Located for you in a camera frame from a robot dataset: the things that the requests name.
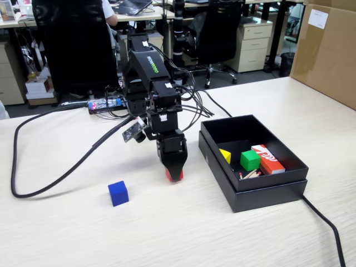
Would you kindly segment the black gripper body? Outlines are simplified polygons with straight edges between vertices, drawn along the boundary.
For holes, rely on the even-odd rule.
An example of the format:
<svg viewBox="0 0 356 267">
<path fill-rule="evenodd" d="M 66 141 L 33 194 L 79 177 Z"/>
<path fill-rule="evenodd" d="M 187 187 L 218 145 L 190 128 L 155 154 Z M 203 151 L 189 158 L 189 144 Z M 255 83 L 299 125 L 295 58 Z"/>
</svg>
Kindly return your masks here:
<svg viewBox="0 0 356 267">
<path fill-rule="evenodd" d="M 159 134 L 156 144 L 161 162 L 186 162 L 186 138 L 181 130 Z"/>
</svg>

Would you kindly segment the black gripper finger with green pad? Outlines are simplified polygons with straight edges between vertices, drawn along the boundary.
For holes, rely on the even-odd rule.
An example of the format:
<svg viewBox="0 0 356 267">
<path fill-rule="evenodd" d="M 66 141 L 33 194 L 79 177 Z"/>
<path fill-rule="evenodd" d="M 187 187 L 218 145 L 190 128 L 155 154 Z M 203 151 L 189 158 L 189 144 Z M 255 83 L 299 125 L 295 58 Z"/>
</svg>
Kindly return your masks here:
<svg viewBox="0 0 356 267">
<path fill-rule="evenodd" d="M 161 162 L 166 169 L 166 176 L 171 182 L 178 182 L 182 179 L 183 166 L 186 162 L 186 152 L 173 152 L 161 154 Z"/>
</svg>

